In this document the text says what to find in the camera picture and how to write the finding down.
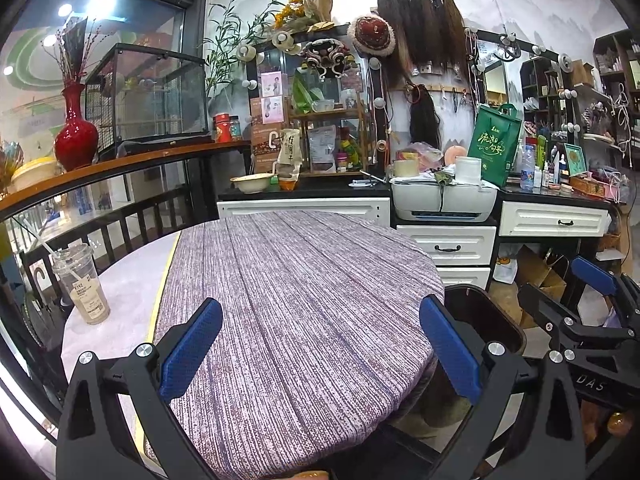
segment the ceiling light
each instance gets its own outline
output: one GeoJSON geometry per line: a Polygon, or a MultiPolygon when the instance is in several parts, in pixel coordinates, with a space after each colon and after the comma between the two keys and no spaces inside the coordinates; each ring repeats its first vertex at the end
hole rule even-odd
{"type": "Polygon", "coordinates": [[[116,0],[89,0],[86,6],[86,15],[90,20],[103,20],[113,14],[116,0]]]}
{"type": "Polygon", "coordinates": [[[56,41],[56,37],[53,34],[49,34],[44,40],[42,40],[42,44],[44,46],[54,46],[56,41]]]}
{"type": "Polygon", "coordinates": [[[72,10],[73,10],[73,7],[71,6],[71,4],[64,4],[62,7],[58,9],[58,16],[61,16],[62,18],[64,18],[65,16],[70,15],[72,10]]]}

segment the drawer handle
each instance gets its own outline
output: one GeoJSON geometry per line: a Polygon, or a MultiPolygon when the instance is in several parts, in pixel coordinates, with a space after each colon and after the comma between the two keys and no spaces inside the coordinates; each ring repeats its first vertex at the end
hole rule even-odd
{"type": "Polygon", "coordinates": [[[462,249],[462,247],[457,246],[455,249],[441,249],[440,246],[436,245],[434,249],[436,249],[436,251],[440,251],[441,253],[455,253],[462,249]]]}

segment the green picture frame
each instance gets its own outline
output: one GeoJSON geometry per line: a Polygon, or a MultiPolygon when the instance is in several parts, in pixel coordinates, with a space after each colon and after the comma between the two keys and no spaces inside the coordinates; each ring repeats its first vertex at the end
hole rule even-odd
{"type": "Polygon", "coordinates": [[[584,161],[584,153],[580,146],[575,144],[565,144],[564,152],[566,153],[566,167],[569,170],[569,176],[585,173],[587,165],[584,161]]]}

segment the table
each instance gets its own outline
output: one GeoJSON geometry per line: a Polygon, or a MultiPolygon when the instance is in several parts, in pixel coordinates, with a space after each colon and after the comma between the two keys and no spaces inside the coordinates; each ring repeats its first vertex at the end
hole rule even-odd
{"type": "Polygon", "coordinates": [[[171,403],[222,479],[287,472],[362,442],[433,369],[418,306],[427,294],[444,299],[435,265],[395,230],[358,218],[293,211],[208,222],[131,253],[100,280],[111,315],[98,326],[71,315],[68,376],[84,350],[124,356],[150,324],[157,342],[207,296],[222,304],[218,338],[171,403]]]}

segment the green gift bag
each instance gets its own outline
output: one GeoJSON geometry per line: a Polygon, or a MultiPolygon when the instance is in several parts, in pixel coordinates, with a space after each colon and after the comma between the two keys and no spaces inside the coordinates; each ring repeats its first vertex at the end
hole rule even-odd
{"type": "Polygon", "coordinates": [[[502,187],[513,164],[522,120],[516,108],[503,104],[497,110],[480,105],[467,156],[482,159],[482,179],[502,187]]]}

